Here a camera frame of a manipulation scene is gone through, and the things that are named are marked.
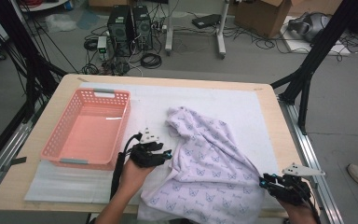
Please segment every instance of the metal frame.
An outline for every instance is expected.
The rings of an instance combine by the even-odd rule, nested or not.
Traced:
[[[310,139],[307,135],[304,135],[300,127],[296,125],[298,123],[298,113],[296,107],[294,105],[284,105],[284,108],[287,110],[290,122],[295,130],[297,141],[301,147],[303,160],[305,162],[304,165],[312,169],[322,170],[313,151]],[[313,189],[317,192],[315,196],[318,196],[317,199],[319,205],[323,206],[323,212],[325,212],[327,215],[330,224],[343,224],[344,221],[342,220],[341,214],[338,211],[336,202],[334,201],[333,195],[327,185],[325,177],[323,175],[315,175],[312,177],[311,181],[315,187]]]
[[[21,123],[11,135],[6,145],[0,152],[0,177],[10,168],[13,158],[16,157],[28,135],[33,129],[34,122],[30,119],[27,123]]]
[[[301,93],[297,123],[303,134],[307,134],[305,123],[312,76],[357,13],[358,0],[343,0],[330,22],[327,23],[320,36],[315,40],[314,46],[300,67],[289,76],[271,84],[272,88],[276,89],[289,83],[286,90],[279,95],[280,99],[289,105],[293,105],[295,99]]]
[[[168,21],[167,21],[167,35],[165,39],[165,51],[167,52],[168,56],[171,56],[172,51],[172,40],[173,40],[173,24],[172,24],[172,0],[168,0]],[[223,31],[225,28],[226,17],[228,12],[229,0],[224,0],[223,9],[222,9],[222,17],[220,19],[220,25],[216,29],[216,38],[217,38],[217,45],[219,48],[219,54],[222,59],[226,57],[226,46],[225,40],[223,38]]]

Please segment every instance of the electronic device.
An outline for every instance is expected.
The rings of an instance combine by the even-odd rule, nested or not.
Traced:
[[[168,4],[168,0],[146,0],[147,2],[155,2],[155,3],[162,3]]]
[[[288,31],[296,31],[305,40],[313,44],[326,27],[330,19],[320,12],[306,12],[301,17],[290,20],[287,26]]]
[[[216,25],[218,22],[220,22],[220,18],[221,18],[220,15],[212,14],[212,15],[209,15],[209,16],[196,18],[196,19],[192,20],[191,22],[195,26],[197,26],[197,28],[203,29],[203,28],[206,28],[206,27],[209,27],[209,26]]]
[[[106,62],[109,60],[109,50],[107,47],[107,37],[106,36],[98,37],[97,50],[100,55],[101,61]]]
[[[115,56],[131,56],[131,42],[134,38],[131,8],[115,5],[107,22]]]
[[[153,48],[151,20],[147,6],[137,6],[132,9],[135,38],[139,50]]]
[[[308,203],[316,223],[320,224],[321,220],[318,211],[310,201],[310,187],[301,178],[304,176],[325,175],[325,172],[295,163],[283,169],[282,172],[284,173],[283,176],[263,174],[263,177],[259,177],[259,186],[266,189],[272,197],[294,206]]]

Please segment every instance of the hand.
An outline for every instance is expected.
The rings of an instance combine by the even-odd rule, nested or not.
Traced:
[[[127,203],[132,196],[141,188],[146,177],[155,167],[141,168],[131,159],[128,159],[124,165],[121,174],[120,184],[117,192],[110,203],[103,209],[97,217],[96,224],[118,224]]]
[[[289,215],[291,224],[316,224],[316,220],[313,217],[312,211],[306,204],[295,206],[278,199],[277,201],[286,210],[287,215]]]
[[[136,165],[133,160],[128,159],[124,165],[117,192],[134,195],[141,188],[146,177],[154,168],[155,167],[141,168]]]

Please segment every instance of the gray floor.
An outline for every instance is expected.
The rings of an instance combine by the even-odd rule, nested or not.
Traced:
[[[62,13],[60,8],[49,13]],[[68,12],[74,21],[85,16],[83,9]],[[51,34],[51,37],[77,70],[85,63],[84,36],[102,26],[99,18],[89,29]],[[144,77],[172,77],[234,82],[272,83],[294,72],[304,54],[281,54],[277,49],[260,49],[248,35],[226,38],[227,57],[216,54],[213,36],[182,33],[175,35],[174,52],[167,57],[162,51],[162,66],[157,70],[142,69]],[[282,42],[280,49],[285,49]],[[52,62],[73,71],[60,53],[47,44]],[[141,73],[132,69],[129,76]],[[276,90],[281,93],[284,88]],[[0,61],[0,132],[18,111],[25,98],[10,60]],[[358,53],[344,57],[327,57],[312,80],[307,117],[307,131],[328,185],[345,223],[358,223],[358,185],[346,172],[348,163],[358,164]],[[13,213],[0,211],[0,223],[83,223],[86,214]]]

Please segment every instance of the white cloth with purple pattern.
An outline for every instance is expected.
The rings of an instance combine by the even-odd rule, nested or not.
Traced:
[[[138,218],[254,223],[264,190],[258,186],[257,169],[236,147],[225,122],[185,107],[170,108],[167,121],[171,134],[182,140],[170,175],[159,188],[142,193]]]

